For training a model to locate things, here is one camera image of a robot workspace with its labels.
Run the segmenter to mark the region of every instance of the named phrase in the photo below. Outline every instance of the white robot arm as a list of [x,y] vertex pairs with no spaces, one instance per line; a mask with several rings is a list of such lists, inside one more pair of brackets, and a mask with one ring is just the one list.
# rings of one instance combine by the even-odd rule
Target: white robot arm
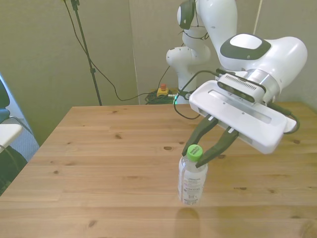
[[[304,67],[304,43],[294,37],[264,40],[250,34],[236,35],[235,0],[189,0],[177,15],[187,46],[167,53],[167,62],[179,77],[177,103],[190,103],[193,110],[205,116],[183,152],[218,124],[226,131],[197,167],[221,154],[238,137],[262,153],[272,153],[283,134],[296,127],[296,121],[288,117],[291,113],[272,101]],[[225,70],[218,69],[216,80],[196,89],[198,74],[188,68],[210,57],[204,41],[196,39],[204,31],[210,35]]]

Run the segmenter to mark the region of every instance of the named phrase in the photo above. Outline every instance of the bottle label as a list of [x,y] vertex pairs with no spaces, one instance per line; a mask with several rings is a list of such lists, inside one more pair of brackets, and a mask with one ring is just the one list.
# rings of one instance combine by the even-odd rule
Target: bottle label
[[201,198],[206,173],[191,173],[189,171],[180,171],[178,182],[179,199],[187,204],[194,205]]

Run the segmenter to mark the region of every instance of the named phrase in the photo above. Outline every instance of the plastic bottle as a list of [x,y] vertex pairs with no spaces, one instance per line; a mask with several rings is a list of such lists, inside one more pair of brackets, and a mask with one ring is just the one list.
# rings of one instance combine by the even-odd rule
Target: plastic bottle
[[194,205],[200,200],[206,180],[208,166],[196,168],[196,163],[203,155],[199,145],[191,145],[187,155],[179,161],[178,196],[187,205]]

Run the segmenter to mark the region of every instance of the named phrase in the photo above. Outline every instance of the light stand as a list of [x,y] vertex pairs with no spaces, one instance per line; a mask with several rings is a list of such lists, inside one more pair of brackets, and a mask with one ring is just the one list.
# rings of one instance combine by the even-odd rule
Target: light stand
[[99,90],[98,90],[98,85],[97,85],[97,81],[96,81],[96,77],[95,77],[96,69],[93,68],[93,66],[92,66],[91,59],[90,59],[89,52],[88,52],[88,48],[87,48],[87,44],[86,44],[86,40],[85,40],[85,36],[84,36],[84,32],[83,32],[83,28],[81,26],[81,22],[80,22],[79,15],[78,15],[79,0],[71,0],[71,5],[73,6],[73,9],[75,11],[77,22],[78,22],[78,26],[79,26],[80,33],[81,33],[81,37],[83,39],[85,52],[86,52],[88,63],[89,63],[89,67],[90,67],[90,73],[91,73],[91,76],[93,77],[93,81],[94,81],[95,90],[96,90],[96,94],[97,94],[97,97],[98,97],[99,105],[102,106],[103,104],[101,102],[101,98],[100,98],[100,94],[99,94]]

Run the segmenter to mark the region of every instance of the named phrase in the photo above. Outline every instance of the wooden table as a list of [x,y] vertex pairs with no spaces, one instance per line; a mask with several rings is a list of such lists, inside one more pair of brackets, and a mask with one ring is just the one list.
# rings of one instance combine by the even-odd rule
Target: wooden table
[[[200,206],[177,197],[199,120],[171,105],[72,108],[0,197],[1,238],[298,238],[317,219],[317,116],[262,155],[237,140],[209,164]],[[179,110],[195,113],[188,106]],[[223,130],[207,134],[207,149]]]

